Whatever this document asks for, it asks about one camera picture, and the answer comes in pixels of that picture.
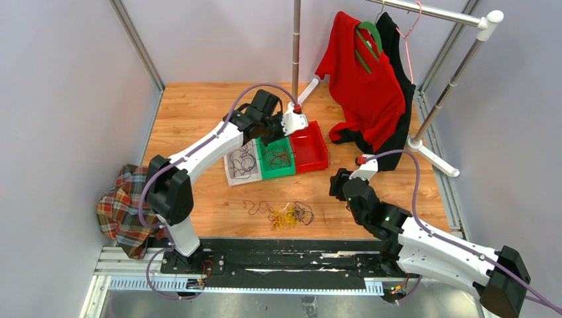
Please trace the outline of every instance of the plaid shirt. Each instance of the plaid shirt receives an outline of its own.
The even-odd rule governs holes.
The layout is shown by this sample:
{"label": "plaid shirt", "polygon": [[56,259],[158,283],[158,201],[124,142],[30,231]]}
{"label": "plaid shirt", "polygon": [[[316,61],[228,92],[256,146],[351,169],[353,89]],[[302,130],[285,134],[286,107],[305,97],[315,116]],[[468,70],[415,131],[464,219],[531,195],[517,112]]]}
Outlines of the plaid shirt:
{"label": "plaid shirt", "polygon": [[[99,230],[117,240],[129,258],[142,259],[146,252],[148,237],[156,231],[156,238],[165,237],[164,229],[148,229],[139,221],[137,208],[142,187],[146,180],[147,167],[123,166],[115,186],[97,203]],[[155,224],[158,218],[144,203],[144,219]]]}

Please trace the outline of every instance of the hanger hook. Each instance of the hanger hook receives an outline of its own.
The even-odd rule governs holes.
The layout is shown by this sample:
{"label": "hanger hook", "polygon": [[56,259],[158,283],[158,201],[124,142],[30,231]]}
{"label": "hanger hook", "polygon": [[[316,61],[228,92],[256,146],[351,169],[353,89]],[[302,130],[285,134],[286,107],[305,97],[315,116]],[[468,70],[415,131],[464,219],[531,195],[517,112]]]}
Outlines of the hanger hook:
{"label": "hanger hook", "polygon": [[407,38],[410,35],[412,30],[414,29],[414,27],[416,26],[416,24],[418,23],[418,21],[422,17],[422,11],[423,11],[422,3],[419,2],[419,1],[416,1],[416,3],[420,6],[420,11],[418,12],[418,17],[416,18],[416,21],[414,21],[414,23],[412,24],[412,27],[408,30],[408,33],[406,33],[406,35],[403,36],[403,38]]}
{"label": "hanger hook", "polygon": [[378,21],[378,17],[380,16],[380,14],[382,13],[382,11],[384,10],[384,4],[385,4],[386,0],[382,0],[382,7],[380,8],[380,12],[376,15],[376,18],[374,18],[374,22],[376,23]]}

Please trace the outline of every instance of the green hanger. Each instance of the green hanger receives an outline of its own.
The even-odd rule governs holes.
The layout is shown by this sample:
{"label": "green hanger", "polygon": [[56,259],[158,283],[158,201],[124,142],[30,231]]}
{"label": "green hanger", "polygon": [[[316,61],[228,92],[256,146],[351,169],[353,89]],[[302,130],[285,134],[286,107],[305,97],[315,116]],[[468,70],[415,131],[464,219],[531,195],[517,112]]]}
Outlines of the green hanger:
{"label": "green hanger", "polygon": [[363,60],[361,55],[359,55],[359,52],[357,52],[357,50],[355,50],[355,56],[357,57],[357,59],[359,60],[361,65],[363,65],[363,68],[367,71],[367,73],[370,74],[370,68],[368,68],[367,64],[365,63],[365,61]]}
{"label": "green hanger", "polygon": [[[357,25],[357,28],[362,28],[362,29],[365,29],[365,30],[369,31],[371,33],[371,35],[374,37],[374,41],[376,43],[376,50],[378,51],[378,55],[375,54],[375,52],[370,47],[369,43],[365,40],[365,38],[363,38],[363,35],[361,35],[361,33],[358,30],[355,30],[355,32],[357,33],[357,35],[359,36],[361,41],[363,41],[363,44],[367,47],[367,49],[372,54],[374,59],[378,62],[378,56],[382,52],[382,45],[381,45],[381,41],[380,41],[380,34],[378,33],[378,30],[376,29],[376,26],[372,22],[365,21],[365,22],[359,23]],[[357,57],[357,59],[359,60],[359,62],[361,63],[361,65],[363,66],[365,71],[367,71],[367,73],[370,73],[369,67],[367,66],[367,64],[365,63],[365,60],[363,60],[363,58],[361,57],[359,52],[357,52],[357,50],[355,50],[355,56]]]}
{"label": "green hanger", "polygon": [[[374,38],[374,42],[376,43],[377,54],[378,54],[378,56],[381,55],[381,54],[382,54],[382,41],[380,40],[380,34],[378,33],[378,30],[377,30],[377,28],[376,28],[376,25],[374,25],[374,23],[372,23],[372,22],[370,22],[370,21],[363,21],[363,22],[361,22],[361,23],[359,23],[359,24],[357,25],[357,28],[362,28],[362,29],[367,30],[367,31],[369,31],[369,32],[371,33],[371,35],[372,35],[373,38]],[[364,43],[365,45],[367,45],[367,47],[370,48],[370,46],[367,44],[367,42],[365,41],[365,39],[361,36],[361,34],[359,33],[359,31],[356,30],[355,32],[357,32],[357,34],[359,34],[359,36],[361,37],[361,40],[363,41],[363,43]]]}

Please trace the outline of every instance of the tangled cable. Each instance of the tangled cable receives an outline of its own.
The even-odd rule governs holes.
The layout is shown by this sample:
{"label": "tangled cable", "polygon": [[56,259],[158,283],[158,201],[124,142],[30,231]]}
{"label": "tangled cable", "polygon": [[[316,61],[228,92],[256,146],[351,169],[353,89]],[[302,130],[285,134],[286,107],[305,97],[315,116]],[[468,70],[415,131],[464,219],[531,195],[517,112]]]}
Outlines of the tangled cable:
{"label": "tangled cable", "polygon": [[248,179],[252,176],[252,170],[257,166],[256,157],[251,154],[254,147],[253,141],[248,142],[229,154],[228,158],[231,163],[229,169],[232,169],[233,179]]}
{"label": "tangled cable", "polygon": [[260,201],[256,205],[253,201],[244,200],[243,207],[248,209],[249,215],[267,214],[267,219],[271,222],[271,230],[290,229],[298,224],[310,225],[314,221],[312,207],[301,201],[281,205],[277,209],[271,208],[266,201]]}
{"label": "tangled cable", "polygon": [[290,152],[276,142],[273,142],[273,145],[263,153],[264,161],[273,170],[290,167],[292,163]]}

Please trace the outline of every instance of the red tray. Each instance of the red tray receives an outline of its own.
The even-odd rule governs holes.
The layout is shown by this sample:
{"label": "red tray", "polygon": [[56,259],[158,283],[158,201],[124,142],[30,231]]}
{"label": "red tray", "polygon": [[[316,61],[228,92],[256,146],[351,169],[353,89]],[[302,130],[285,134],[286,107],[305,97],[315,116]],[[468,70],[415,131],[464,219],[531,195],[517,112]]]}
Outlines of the red tray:
{"label": "red tray", "polygon": [[297,174],[328,168],[328,149],[318,122],[310,121],[306,129],[296,131],[289,139]]}

